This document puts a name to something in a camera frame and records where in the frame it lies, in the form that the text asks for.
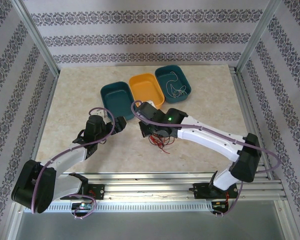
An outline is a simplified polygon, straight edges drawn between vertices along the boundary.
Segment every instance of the table surface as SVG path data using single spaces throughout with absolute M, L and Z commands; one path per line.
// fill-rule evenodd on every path
M 142 73 L 154 73 L 159 66 L 71 67 L 61 70 L 43 131 L 36 160 L 46 162 L 69 147 L 84 129 L 88 112 L 103 107 L 100 89 Z M 181 66 L 192 92 L 187 100 L 168 104 L 161 110 L 176 108 L 217 129 L 246 135 L 247 129 L 228 65 Z M 138 120 L 127 122 L 124 131 L 108 138 L 106 144 L 84 162 L 67 172 L 205 172 L 223 170 L 230 161 L 197 143 L 176 139 L 164 148 L 142 138 Z

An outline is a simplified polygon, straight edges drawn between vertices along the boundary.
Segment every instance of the white arm segment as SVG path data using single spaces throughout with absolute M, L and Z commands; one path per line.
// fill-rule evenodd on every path
M 78 143 L 72 143 L 70 148 L 79 146 Z M 80 147 L 78 149 L 69 151 L 62 156 L 58 157 L 53 163 L 49 165 L 49 168 L 56 170 L 56 178 L 63 174 L 66 170 L 71 168 L 73 165 L 83 162 L 87 157 L 87 149 Z
M 70 145 L 70 148 L 74 148 L 76 146 L 79 146 L 79 144 L 72 143 Z M 86 156 L 87 149 L 85 147 L 80 147 L 63 154 L 49 165 L 49 168 L 54 168 L 54 170 L 56 170 L 56 180 L 52 201 L 69 194 L 76 194 L 80 190 L 82 182 L 79 178 L 61 174 L 63 174 L 66 170 L 68 170 L 75 164 L 83 162 L 86 159 Z
M 225 136 L 229 136 L 233 139 L 236 139 L 238 141 L 243 141 L 243 136 L 240 135 L 234 135 L 225 131 L 218 130 L 214 127 L 208 126 L 206 124 L 203 124 L 202 122 L 199 122 L 195 120 L 192 116 L 185 117 L 181 124 L 188 124 L 188 125 L 199 125 L 203 126 L 205 128 L 211 129 L 217 133 L 220 133 Z M 181 130 L 177 131 L 177 135 L 179 139 L 185 139 L 192 142 L 195 142 L 197 144 L 200 144 L 202 146 L 205 146 L 207 148 L 210 148 L 212 150 L 215 150 L 216 152 L 224 155 L 226 158 L 228 158 L 232 162 L 236 162 L 239 155 L 237 152 L 242 150 L 243 146 L 238 144 L 233 144 L 230 141 L 227 141 L 223 138 L 220 138 L 218 136 L 215 136 L 211 133 L 208 133 L 206 131 L 201 131 L 199 129 L 194 128 L 182 128 Z
M 213 180 L 213 185 L 223 191 L 226 191 L 231 185 L 239 181 L 229 172 L 230 166 L 228 166 L 224 171 L 218 171 Z
M 214 127 L 208 126 L 195 120 L 192 116 L 185 117 L 181 124 L 189 124 L 189 125 L 199 125 L 205 128 L 211 129 L 217 133 L 220 133 L 225 136 L 229 136 L 232 139 L 236 139 L 238 141 L 243 141 L 243 136 L 234 135 L 225 131 L 221 131 Z M 239 144 L 233 144 L 230 141 L 227 141 L 223 138 L 215 136 L 211 133 L 208 133 L 203 130 L 194 129 L 194 128 L 182 128 L 181 130 L 177 131 L 178 138 L 189 140 L 195 143 L 198 143 L 202 146 L 215 150 L 216 152 L 224 155 L 232 162 L 236 162 L 238 160 L 239 155 L 237 154 L 238 151 L 241 151 L 243 146 Z M 235 184 L 238 179 L 231 175 L 229 172 L 229 167 L 231 164 L 224 170 L 218 171 L 216 176 L 213 180 L 213 185 L 218 189 L 226 191 L 231 185 Z

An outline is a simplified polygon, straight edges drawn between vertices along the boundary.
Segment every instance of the robotic arm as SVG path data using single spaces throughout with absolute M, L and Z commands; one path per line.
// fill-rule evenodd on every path
M 115 118 L 114 131 L 111 135 L 121 132 L 126 127 L 126 124 L 124 117 Z M 105 123 L 99 115 L 91 115 L 89 117 L 85 129 L 81 130 L 77 138 L 72 142 L 70 146 L 71 151 L 59 156 L 43 171 L 35 198 L 35 212 L 44 212 L 52 201 L 70 194 L 88 195 L 90 185 L 87 178 L 77 173 L 61 174 L 94 154 L 98 148 L 98 143 L 85 144 L 101 140 L 111 132 L 112 127 L 113 124 L 111 122 Z M 13 201 L 31 209 L 35 184 L 43 167 L 40 162 L 34 160 L 29 160 L 24 164 L 11 194 Z
M 157 110 L 148 102 L 143 102 L 136 113 L 143 118 L 162 124 L 181 124 L 202 126 L 223 136 L 231 136 L 236 141 L 259 147 L 257 136 L 249 133 L 247 136 L 233 135 L 205 125 L 185 112 L 170 108 L 167 113 Z M 150 124 L 145 121 L 139 122 L 143 137 L 158 134 L 163 137 L 174 137 L 189 140 L 208 147 L 227 157 L 231 164 L 223 171 L 216 171 L 212 176 L 208 188 L 202 193 L 202 198 L 215 199 L 221 196 L 229 188 L 233 188 L 237 181 L 252 182 L 260 161 L 261 152 L 250 147 L 235 144 L 220 136 L 202 131 L 197 128 L 169 127 Z
M 189 140 L 213 149 L 231 161 L 231 164 L 225 170 L 216 171 L 214 173 L 210 183 L 195 183 L 196 186 L 200 188 L 200 191 L 198 191 L 198 188 L 191 188 L 190 190 L 194 192 L 196 199 L 222 199 L 226 191 L 228 191 L 229 194 L 235 192 L 235 189 L 237 189 L 237 181 L 250 183 L 254 180 L 261 152 L 247 146 L 236 144 L 221 137 L 221 135 L 231 136 L 231 138 L 236 141 L 245 141 L 245 143 L 249 145 L 259 147 L 257 136 L 249 133 L 244 137 L 223 132 L 197 121 L 183 111 L 170 108 L 167 113 L 163 113 L 148 102 L 143 102 L 136 107 L 135 112 L 144 119 L 139 122 L 143 137 L 158 134 L 163 137 Z M 205 129 L 220 134 L 220 136 L 209 133 L 208 131 L 203 131 L 200 128 L 158 126 L 157 124 L 148 123 L 146 120 L 157 124 L 202 126 Z M 121 132 L 126 124 L 124 117 L 115 118 L 115 127 L 112 135 Z M 77 173 L 71 173 L 69 175 L 62 175 L 62 173 L 76 163 L 82 162 L 94 154 L 98 148 L 98 143 L 87 144 L 103 139 L 111 132 L 112 127 L 113 124 L 111 122 L 106 124 L 99 115 L 91 115 L 89 117 L 85 129 L 80 131 L 77 138 L 72 142 L 70 146 L 71 150 L 65 154 L 58 154 L 59 157 L 43 171 L 35 198 L 35 212 L 44 212 L 52 201 L 70 194 L 89 195 L 88 193 L 92 184 L 88 183 L 87 178 Z M 34 160 L 29 160 L 24 164 L 12 191 L 11 198 L 13 201 L 27 208 L 31 208 L 35 184 L 43 167 L 40 162 Z

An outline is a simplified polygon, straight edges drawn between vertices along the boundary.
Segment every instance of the striped wallpaper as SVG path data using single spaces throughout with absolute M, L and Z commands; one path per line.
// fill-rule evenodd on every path
M 242 71 L 263 144 L 276 152 L 300 232 L 300 0 L 282 1 Z
M 170 63 L 234 67 L 268 0 L 24 3 L 61 68 Z
M 0 239 L 31 159 L 54 76 L 9 0 L 0 0 Z

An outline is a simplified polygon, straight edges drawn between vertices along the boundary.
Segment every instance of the red wire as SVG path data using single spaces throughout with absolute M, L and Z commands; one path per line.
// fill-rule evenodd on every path
M 95 194 L 95 192 L 94 192 L 94 191 L 92 191 L 92 190 L 89 190 L 89 192 L 88 192 L 88 193 L 92 194 L 93 198 L 96 198 L 96 194 Z
M 170 154 L 169 152 L 164 150 L 164 146 L 173 144 L 175 142 L 175 138 L 173 138 L 173 141 L 170 142 L 169 137 L 163 137 L 158 134 L 152 134 L 149 136 L 149 141 L 151 144 L 158 146 L 158 148 L 160 148 L 166 154 Z
M 226 206 L 229 204 L 229 202 L 228 202 L 228 200 L 229 200 L 229 193 L 228 192 L 226 192 L 225 193 L 225 198 L 226 198 L 226 200 L 225 200 L 225 202 L 226 202 Z

